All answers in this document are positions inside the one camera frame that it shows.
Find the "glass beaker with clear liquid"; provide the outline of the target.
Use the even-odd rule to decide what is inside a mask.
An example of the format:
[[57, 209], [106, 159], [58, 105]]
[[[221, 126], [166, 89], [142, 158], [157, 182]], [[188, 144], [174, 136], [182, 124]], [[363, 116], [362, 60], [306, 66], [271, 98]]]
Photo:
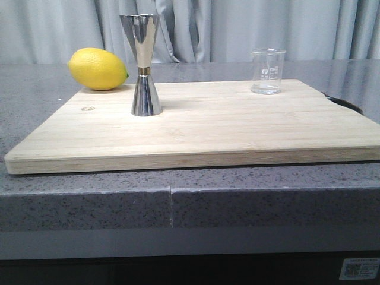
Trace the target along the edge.
[[264, 95], [280, 93], [286, 51], [263, 48], [253, 50], [251, 55], [253, 68], [251, 91]]

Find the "steel double jigger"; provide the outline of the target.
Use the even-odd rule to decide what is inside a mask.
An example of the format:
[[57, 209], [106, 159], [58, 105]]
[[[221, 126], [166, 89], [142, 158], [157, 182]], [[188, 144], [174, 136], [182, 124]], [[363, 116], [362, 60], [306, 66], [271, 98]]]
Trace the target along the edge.
[[135, 116], [159, 115], [162, 107], [151, 76], [151, 61], [160, 16], [135, 14], [119, 18], [138, 68], [131, 113]]

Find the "wooden cutting board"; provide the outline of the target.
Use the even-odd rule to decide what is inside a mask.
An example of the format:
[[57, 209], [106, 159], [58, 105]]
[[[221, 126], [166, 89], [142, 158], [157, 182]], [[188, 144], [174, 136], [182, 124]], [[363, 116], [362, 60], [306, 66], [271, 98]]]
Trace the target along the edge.
[[162, 113], [130, 112], [134, 86], [80, 90], [5, 155], [10, 174], [96, 172], [379, 159], [379, 125], [283, 80], [158, 83]]

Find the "yellow lemon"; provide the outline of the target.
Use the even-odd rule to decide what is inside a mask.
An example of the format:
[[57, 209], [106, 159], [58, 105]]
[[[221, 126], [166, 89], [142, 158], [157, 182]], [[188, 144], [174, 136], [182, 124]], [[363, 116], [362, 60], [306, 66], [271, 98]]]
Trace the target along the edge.
[[93, 90], [111, 90], [129, 77], [125, 64], [118, 56], [94, 47], [77, 50], [67, 65], [74, 80]]

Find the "grey curtain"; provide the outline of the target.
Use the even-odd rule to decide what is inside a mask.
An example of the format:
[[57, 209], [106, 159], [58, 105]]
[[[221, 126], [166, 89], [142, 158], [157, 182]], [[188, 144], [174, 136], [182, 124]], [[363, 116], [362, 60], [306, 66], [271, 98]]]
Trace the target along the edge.
[[81, 48], [132, 62], [120, 16], [158, 14], [154, 62], [379, 58], [378, 1], [2, 1], [3, 64], [65, 63]]

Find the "white QR code label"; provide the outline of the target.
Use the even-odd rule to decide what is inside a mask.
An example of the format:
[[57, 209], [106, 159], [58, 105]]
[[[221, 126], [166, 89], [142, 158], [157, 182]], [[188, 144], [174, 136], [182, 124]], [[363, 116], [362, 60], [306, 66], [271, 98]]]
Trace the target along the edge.
[[339, 280], [374, 280], [379, 272], [379, 258], [345, 258]]

